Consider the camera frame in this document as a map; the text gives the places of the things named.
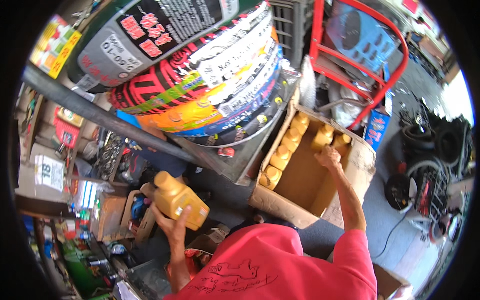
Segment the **red t-shirt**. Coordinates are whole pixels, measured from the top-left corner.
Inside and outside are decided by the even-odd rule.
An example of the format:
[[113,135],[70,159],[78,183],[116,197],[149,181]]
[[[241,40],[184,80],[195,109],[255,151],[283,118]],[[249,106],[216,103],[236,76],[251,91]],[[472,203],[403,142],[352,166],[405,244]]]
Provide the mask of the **red t-shirt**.
[[345,232],[333,263],[303,256],[298,233],[257,224],[233,233],[176,295],[165,299],[376,299],[377,281],[358,229]]

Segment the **metal pole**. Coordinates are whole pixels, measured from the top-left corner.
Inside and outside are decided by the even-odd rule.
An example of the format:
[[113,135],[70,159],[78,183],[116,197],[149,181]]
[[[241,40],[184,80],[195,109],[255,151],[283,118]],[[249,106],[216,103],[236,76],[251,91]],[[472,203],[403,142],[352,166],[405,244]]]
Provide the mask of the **metal pole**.
[[115,115],[103,110],[97,105],[77,95],[75,92],[72,92],[64,85],[57,83],[53,78],[30,62],[28,62],[25,67],[22,80],[48,100],[60,104],[87,120],[112,130],[117,134],[126,136],[139,144],[145,144],[185,161],[196,163],[193,156],[185,152],[183,149],[117,118]]

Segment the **drawing on shirt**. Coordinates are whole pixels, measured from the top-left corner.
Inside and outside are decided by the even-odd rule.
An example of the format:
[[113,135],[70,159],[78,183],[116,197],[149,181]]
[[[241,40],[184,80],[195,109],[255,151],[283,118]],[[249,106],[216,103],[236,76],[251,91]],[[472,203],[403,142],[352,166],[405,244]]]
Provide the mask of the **drawing on shirt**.
[[206,266],[204,275],[208,275],[199,277],[197,281],[202,284],[189,284],[186,288],[205,292],[205,294],[242,292],[267,286],[277,280],[278,275],[268,274],[265,269],[259,272],[260,266],[251,266],[251,264],[251,259],[245,259],[241,264],[218,263],[214,266]]
[[244,260],[239,265],[229,263],[219,263],[208,268],[209,273],[217,274],[222,277],[238,276],[241,279],[257,278],[258,266],[250,267],[251,259]]

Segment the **paper sign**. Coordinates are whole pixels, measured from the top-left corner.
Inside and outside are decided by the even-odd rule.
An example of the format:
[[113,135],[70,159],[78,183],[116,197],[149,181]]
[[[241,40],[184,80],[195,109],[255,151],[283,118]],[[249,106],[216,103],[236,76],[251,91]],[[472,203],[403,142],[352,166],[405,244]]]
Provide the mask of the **paper sign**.
[[63,191],[65,165],[45,155],[35,156],[35,184]]

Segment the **yellow oil bottle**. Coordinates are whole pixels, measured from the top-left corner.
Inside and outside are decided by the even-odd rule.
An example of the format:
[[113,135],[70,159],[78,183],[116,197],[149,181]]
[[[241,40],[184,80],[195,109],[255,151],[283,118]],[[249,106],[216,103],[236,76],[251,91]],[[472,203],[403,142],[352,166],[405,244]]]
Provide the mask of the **yellow oil bottle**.
[[282,177],[282,171],[268,165],[265,172],[260,175],[260,184],[273,191]]
[[154,183],[158,187],[154,194],[155,205],[162,213],[176,220],[183,209],[191,205],[192,211],[188,216],[186,227],[197,230],[202,226],[210,208],[197,194],[166,171],[159,172],[155,176]]
[[340,153],[341,156],[344,156],[348,152],[348,148],[349,148],[348,144],[350,144],[351,141],[352,141],[352,138],[346,134],[337,135],[333,139],[332,146]]
[[321,151],[325,145],[329,145],[333,140],[334,130],[335,129],[328,124],[325,124],[320,128],[312,141],[312,149],[315,151]]
[[280,145],[270,158],[270,165],[274,166],[280,171],[283,171],[287,167],[291,157],[292,152],[287,148],[287,146]]
[[307,131],[308,124],[310,124],[310,119],[306,113],[301,111],[293,118],[292,123],[290,123],[290,128],[297,128],[301,135],[304,135]]
[[285,145],[292,153],[295,152],[301,141],[301,134],[297,128],[290,128],[280,142],[281,145]]

